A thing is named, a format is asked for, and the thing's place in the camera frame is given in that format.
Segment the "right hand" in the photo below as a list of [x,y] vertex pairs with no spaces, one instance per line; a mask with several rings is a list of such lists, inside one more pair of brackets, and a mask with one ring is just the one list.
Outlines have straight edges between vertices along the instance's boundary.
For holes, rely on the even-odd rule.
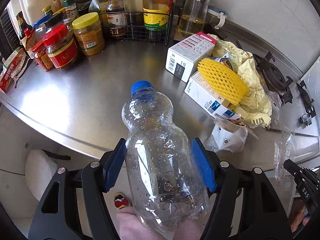
[[310,217],[307,216],[307,214],[308,214],[308,210],[303,200],[300,197],[294,198],[290,215],[289,215],[289,223],[290,223],[292,232],[297,231],[300,224],[302,224],[303,226],[306,226],[306,224],[310,220]]

